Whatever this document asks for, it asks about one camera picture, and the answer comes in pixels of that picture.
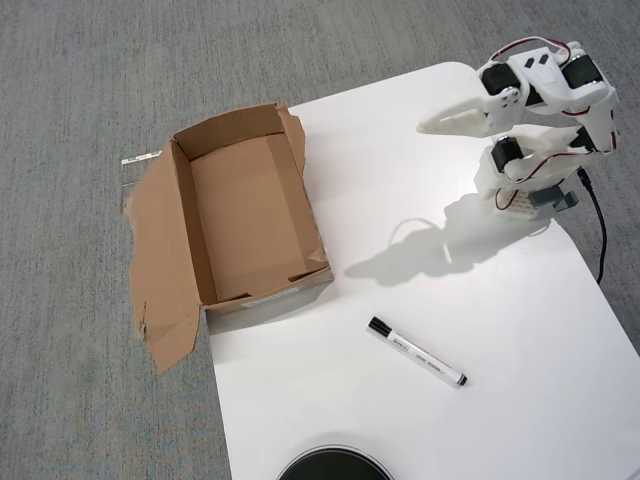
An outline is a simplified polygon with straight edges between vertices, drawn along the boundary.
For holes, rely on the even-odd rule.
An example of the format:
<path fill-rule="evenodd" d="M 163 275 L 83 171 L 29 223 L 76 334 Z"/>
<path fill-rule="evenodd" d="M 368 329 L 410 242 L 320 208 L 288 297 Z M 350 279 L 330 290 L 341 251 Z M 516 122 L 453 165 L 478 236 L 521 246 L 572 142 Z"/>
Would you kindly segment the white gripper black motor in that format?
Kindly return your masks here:
<path fill-rule="evenodd" d="M 530 83 L 507 63 L 492 63 L 480 74 L 485 93 L 425 113 L 421 134 L 485 138 L 511 130 L 525 112 Z"/>

